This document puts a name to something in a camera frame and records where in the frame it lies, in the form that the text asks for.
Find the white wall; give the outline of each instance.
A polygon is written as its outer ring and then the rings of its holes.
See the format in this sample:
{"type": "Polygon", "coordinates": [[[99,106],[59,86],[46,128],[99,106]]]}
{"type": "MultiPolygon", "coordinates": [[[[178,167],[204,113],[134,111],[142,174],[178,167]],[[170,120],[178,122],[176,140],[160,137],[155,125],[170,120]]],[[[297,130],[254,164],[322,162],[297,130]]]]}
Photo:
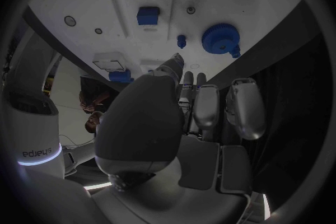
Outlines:
{"type": "MultiPolygon", "coordinates": [[[[78,67],[63,57],[55,75],[50,98],[59,112],[59,135],[69,137],[75,144],[85,143],[94,137],[84,128],[90,115],[85,114],[80,107],[78,98],[80,90],[78,67]]],[[[67,137],[59,137],[61,144],[73,145],[67,137]]]]}

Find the blue gear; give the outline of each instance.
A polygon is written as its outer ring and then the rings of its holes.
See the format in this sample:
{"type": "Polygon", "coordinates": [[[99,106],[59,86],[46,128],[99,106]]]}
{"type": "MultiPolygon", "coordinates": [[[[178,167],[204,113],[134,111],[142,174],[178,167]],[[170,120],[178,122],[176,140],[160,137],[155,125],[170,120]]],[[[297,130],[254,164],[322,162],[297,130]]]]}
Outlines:
{"type": "Polygon", "coordinates": [[[202,36],[204,50],[212,54],[230,53],[233,58],[240,57],[240,35],[230,24],[216,24],[210,27],[202,36]]]}

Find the cable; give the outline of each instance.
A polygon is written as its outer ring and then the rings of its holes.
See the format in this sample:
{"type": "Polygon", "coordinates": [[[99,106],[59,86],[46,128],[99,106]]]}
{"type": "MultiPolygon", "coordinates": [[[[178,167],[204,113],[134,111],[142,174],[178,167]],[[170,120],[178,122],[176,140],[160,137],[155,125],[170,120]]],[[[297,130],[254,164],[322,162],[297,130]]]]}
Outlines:
{"type": "Polygon", "coordinates": [[[95,137],[93,137],[93,139],[91,139],[88,142],[85,142],[85,143],[82,143],[82,144],[76,144],[69,137],[67,137],[67,138],[71,141],[71,143],[73,143],[73,145],[72,144],[71,145],[65,145],[64,147],[68,147],[68,146],[77,146],[77,147],[84,146],[85,144],[88,144],[88,143],[90,143],[91,141],[93,141],[95,139],[95,137]]]}

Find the person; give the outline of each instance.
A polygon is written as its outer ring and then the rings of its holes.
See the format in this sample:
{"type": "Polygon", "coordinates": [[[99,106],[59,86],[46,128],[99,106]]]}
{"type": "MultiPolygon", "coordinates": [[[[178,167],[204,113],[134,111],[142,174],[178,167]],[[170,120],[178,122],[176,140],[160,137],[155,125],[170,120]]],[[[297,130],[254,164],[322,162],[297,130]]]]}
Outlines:
{"type": "Polygon", "coordinates": [[[85,123],[85,129],[89,133],[96,133],[100,118],[117,95],[118,91],[106,84],[90,76],[81,76],[80,107],[85,113],[91,114],[85,123]]]}

